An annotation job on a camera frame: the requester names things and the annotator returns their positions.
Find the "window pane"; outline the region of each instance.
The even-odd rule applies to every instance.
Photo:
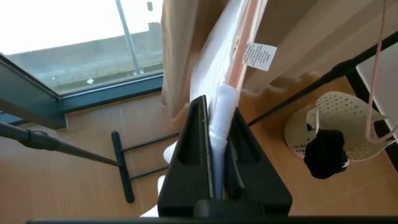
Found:
[[[115,0],[0,1],[0,52],[61,95],[151,75],[162,70],[162,1],[147,2],[122,1],[143,74]]]

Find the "brown curtain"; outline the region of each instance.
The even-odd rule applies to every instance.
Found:
[[[188,103],[190,74],[225,1],[165,0],[162,101],[171,117]],[[381,0],[268,0],[256,42],[278,47],[269,71],[248,68],[243,88],[283,87],[304,73],[329,71],[377,42]],[[398,30],[398,0],[388,0],[384,37]]]

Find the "laundry basket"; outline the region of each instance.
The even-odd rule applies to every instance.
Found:
[[[339,130],[345,139],[344,150],[352,161],[369,159],[391,141],[371,144],[366,140],[367,110],[368,104],[355,96],[338,91],[325,93],[317,100],[315,108],[307,105],[286,122],[286,144],[294,154],[304,158],[305,147],[316,137],[319,129]],[[373,110],[372,122],[384,119],[389,118]],[[377,136],[373,125],[371,136]]]

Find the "black cloth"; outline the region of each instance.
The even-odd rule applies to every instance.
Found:
[[[304,162],[313,177],[326,179],[333,174],[343,172],[348,161],[341,131],[319,129],[314,140],[305,148]]]

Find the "wooden floor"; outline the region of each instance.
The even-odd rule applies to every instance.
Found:
[[[269,88],[257,97],[243,92],[239,108],[246,121],[315,81],[305,77],[285,90]],[[398,176],[386,153],[354,162],[344,173],[314,179],[303,160],[285,145],[287,119],[328,91],[351,93],[344,78],[314,91],[276,112],[251,130],[293,196],[290,215],[398,215]],[[119,131],[130,146],[181,129],[185,111],[171,121],[152,94],[68,115],[68,129],[40,129],[61,141],[115,158],[111,132]],[[162,153],[175,139],[126,154],[131,175],[166,165]],[[136,201],[127,204],[115,167],[58,152],[27,149],[0,138],[0,223],[32,218],[138,217],[157,202],[157,178],[165,171],[132,182]]]

